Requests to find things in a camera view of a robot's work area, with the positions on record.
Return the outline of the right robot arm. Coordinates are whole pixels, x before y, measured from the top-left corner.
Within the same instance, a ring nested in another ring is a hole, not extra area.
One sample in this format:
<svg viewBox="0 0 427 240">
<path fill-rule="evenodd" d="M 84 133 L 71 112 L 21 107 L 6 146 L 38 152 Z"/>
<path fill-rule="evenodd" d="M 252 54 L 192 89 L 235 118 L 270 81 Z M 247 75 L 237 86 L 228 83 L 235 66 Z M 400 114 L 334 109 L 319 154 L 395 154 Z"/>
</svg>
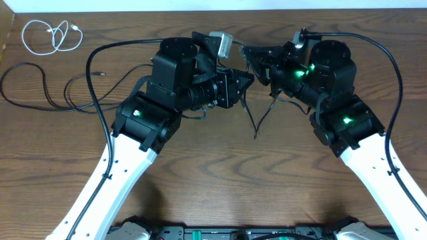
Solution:
<svg viewBox="0 0 427 240">
<path fill-rule="evenodd" d="M 363 182 L 399 239 L 426 238 L 426 195 L 400 161 L 383 124 L 354 93 L 356 64 L 347 45 L 243 47 L 242 55 L 273 97 L 311 107 L 314 134 Z"/>
</svg>

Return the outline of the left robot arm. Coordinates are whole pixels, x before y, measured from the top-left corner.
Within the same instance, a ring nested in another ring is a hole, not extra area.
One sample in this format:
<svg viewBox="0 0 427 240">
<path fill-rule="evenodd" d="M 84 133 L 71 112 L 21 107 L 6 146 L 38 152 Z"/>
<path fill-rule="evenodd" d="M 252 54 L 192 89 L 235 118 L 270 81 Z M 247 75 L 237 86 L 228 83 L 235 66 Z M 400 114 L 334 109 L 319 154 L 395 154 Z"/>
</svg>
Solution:
<svg viewBox="0 0 427 240">
<path fill-rule="evenodd" d="M 104 239 L 129 192 L 179 129 L 184 111 L 236 104 L 254 82 L 247 71 L 218 67 L 234 39 L 194 33 L 159 40 L 151 75 L 138 80 L 105 125 L 105 150 L 51 239 Z"/>
</svg>

